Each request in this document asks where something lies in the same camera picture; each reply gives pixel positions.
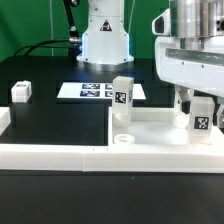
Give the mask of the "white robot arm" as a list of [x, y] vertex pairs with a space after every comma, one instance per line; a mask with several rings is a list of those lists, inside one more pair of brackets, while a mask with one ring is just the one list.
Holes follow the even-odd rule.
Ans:
[[[159, 78], [215, 96], [216, 124], [224, 128], [224, 0], [168, 0], [152, 21]], [[88, 0], [88, 28], [82, 35], [80, 64], [112, 70], [133, 61], [124, 30], [124, 0]]]

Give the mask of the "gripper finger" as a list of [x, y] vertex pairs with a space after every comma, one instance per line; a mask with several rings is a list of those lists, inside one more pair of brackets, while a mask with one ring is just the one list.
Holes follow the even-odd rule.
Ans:
[[220, 104], [217, 110], [216, 125], [219, 128], [224, 128], [224, 104]]
[[189, 114], [191, 100], [194, 95], [194, 90], [191, 88], [176, 85], [175, 96], [177, 97], [177, 104], [180, 106], [180, 111]]

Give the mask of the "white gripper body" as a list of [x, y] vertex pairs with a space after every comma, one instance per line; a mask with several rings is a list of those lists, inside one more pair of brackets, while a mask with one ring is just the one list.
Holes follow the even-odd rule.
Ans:
[[152, 32], [161, 80], [224, 98], [224, 8], [168, 8]]

